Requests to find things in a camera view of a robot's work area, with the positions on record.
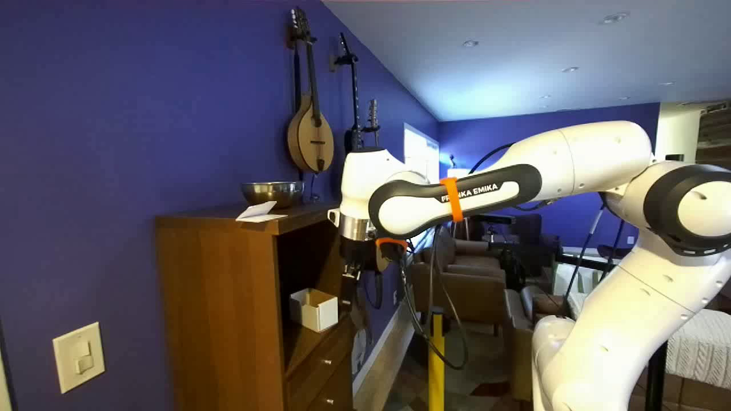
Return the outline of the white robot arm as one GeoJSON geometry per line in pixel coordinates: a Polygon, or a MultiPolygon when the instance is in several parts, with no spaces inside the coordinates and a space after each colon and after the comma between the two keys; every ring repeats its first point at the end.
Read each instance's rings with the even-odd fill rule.
{"type": "Polygon", "coordinates": [[[571,317],[533,332],[535,411],[631,411],[652,356],[728,283],[731,171],[660,161],[633,121],[543,130],[463,176],[423,176],[385,148],[346,159],[330,220],[351,244],[408,240],[478,213],[591,204],[591,250],[616,244],[571,317]]]}

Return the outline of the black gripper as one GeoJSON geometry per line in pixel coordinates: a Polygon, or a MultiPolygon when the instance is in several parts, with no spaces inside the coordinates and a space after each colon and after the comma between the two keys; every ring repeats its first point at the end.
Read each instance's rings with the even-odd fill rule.
{"type": "Polygon", "coordinates": [[[341,257],[347,275],[376,272],[384,275],[398,261],[398,244],[376,238],[368,242],[341,242],[341,257]]]}

